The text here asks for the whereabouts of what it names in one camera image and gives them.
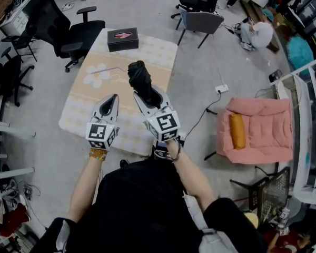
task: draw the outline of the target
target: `concrete floor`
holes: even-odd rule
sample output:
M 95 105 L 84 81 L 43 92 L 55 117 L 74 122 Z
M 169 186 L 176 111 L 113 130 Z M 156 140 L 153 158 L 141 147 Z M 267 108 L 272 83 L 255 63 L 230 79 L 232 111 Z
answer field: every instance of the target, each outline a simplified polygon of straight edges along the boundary
M 55 0 L 58 6 L 72 0 Z M 227 0 L 219 0 L 218 5 L 224 8 Z M 178 0 L 87 0 L 75 1 L 73 9 L 64 12 L 72 24 L 82 21 L 76 15 L 77 10 L 88 6 L 97 6 L 97 11 L 89 13 L 89 20 L 104 20 L 106 27 L 137 27 L 140 34 L 154 36 L 171 42 L 178 41 L 182 29 L 175 30 L 178 17 L 175 5 Z M 232 25 L 245 18 L 245 14 L 236 3 L 230 9 L 219 10 L 224 16 L 225 24 Z M 224 27 L 219 28 L 198 50 L 204 34 L 187 31 L 178 48 L 174 69 L 167 93 L 176 108 L 182 130 L 188 132 L 198 121 L 207 105 L 218 99 L 215 87 L 228 85 L 229 91 L 222 94 L 221 101 L 212 106 L 212 110 L 224 108 L 230 99 L 237 97 L 254 97 L 255 93 L 268 83 L 268 75 L 280 69 L 289 72 L 283 50 L 274 55 L 264 49 L 255 52 L 243 50 L 238 38 Z M 36 137 L 21 141 L 7 137 L 5 149 L 11 169 L 35 167 L 35 173 L 17 177 L 38 186 L 41 196 L 33 195 L 31 205 L 39 220 L 46 226 L 55 217 L 64 216 L 67 212 L 71 193 L 78 176 L 88 158 L 88 143 L 58 126 L 62 109 L 80 65 L 74 66 L 70 73 L 64 72 L 69 59 L 55 56 L 53 47 L 45 42 L 33 43 L 38 62 L 33 58 L 24 58 L 26 64 L 35 64 L 35 69 L 25 78 L 25 83 L 34 90 L 21 89 L 19 100 L 21 106 L 6 106 L 3 120 L 12 126 L 32 129 Z M 247 192 L 230 184 L 229 179 L 249 183 L 262 177 L 254 166 L 232 164 L 226 158 L 215 155 L 210 160 L 203 158 L 215 150 L 216 119 L 206 113 L 188 136 L 185 149 L 192 160 L 204 171 L 213 189 L 220 195 L 232 199 L 246 197 Z M 138 156 L 111 149 L 107 161 L 103 164 L 104 175 L 119 167 L 120 159 L 135 161 Z M 264 166 L 272 171 L 274 165 Z M 30 212 L 32 221 L 29 226 L 39 236 L 44 228 Z

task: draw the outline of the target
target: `black tissue box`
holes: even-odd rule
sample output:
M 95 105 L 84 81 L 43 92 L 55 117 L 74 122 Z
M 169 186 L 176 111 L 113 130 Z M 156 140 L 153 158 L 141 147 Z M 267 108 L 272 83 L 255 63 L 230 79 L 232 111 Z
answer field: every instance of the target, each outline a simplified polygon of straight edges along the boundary
M 131 35 L 126 38 L 115 37 L 115 35 L 122 33 L 131 33 Z M 107 46 L 109 47 L 110 52 L 138 48 L 138 44 L 138 33 L 136 27 L 112 30 L 107 32 Z

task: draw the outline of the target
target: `black shirt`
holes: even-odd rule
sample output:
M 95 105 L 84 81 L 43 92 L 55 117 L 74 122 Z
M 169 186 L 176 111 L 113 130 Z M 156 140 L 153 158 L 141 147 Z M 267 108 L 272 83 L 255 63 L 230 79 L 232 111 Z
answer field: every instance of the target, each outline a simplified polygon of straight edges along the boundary
M 183 190 L 168 161 L 136 162 L 107 174 L 83 218 L 77 224 L 65 220 L 67 252 L 198 252 L 203 232 L 189 214 Z M 213 202 L 204 218 L 209 228 L 224 231 L 238 252 L 266 252 L 261 236 L 230 199 Z M 33 253 L 58 250 L 63 220 L 53 221 Z

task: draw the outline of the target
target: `red cloth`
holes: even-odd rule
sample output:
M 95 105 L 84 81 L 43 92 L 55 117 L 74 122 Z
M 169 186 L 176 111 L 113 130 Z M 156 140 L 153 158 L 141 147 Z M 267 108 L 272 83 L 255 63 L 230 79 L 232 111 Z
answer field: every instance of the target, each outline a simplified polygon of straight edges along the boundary
M 15 232 L 22 223 L 28 222 L 29 217 L 26 214 L 26 211 L 26 207 L 21 203 L 18 203 L 14 211 L 11 211 L 4 216 L 4 222 L 0 226 L 0 235 L 8 237 Z
M 264 238 L 269 245 L 270 242 L 273 240 L 274 236 L 276 234 L 276 230 L 273 229 L 266 234 L 264 234 Z M 297 250 L 300 250 L 297 241 L 302 240 L 302 238 L 299 236 L 299 233 L 297 231 L 291 230 L 289 231 L 288 235 L 280 236 L 276 242 L 276 248 L 272 249 L 273 253 L 291 253 L 291 250 L 288 248 L 280 248 L 284 247 L 286 245 L 292 245 L 295 246 Z

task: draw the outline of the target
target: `pink armchair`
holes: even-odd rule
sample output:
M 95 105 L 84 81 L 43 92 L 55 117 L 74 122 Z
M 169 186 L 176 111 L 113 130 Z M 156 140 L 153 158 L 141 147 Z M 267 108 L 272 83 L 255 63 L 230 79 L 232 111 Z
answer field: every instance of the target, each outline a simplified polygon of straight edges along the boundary
M 241 114 L 244 122 L 246 147 L 241 150 L 233 147 L 230 132 L 232 113 Z M 216 152 L 232 163 L 263 164 L 291 160 L 293 136 L 290 101 L 232 98 L 226 109 L 218 114 Z

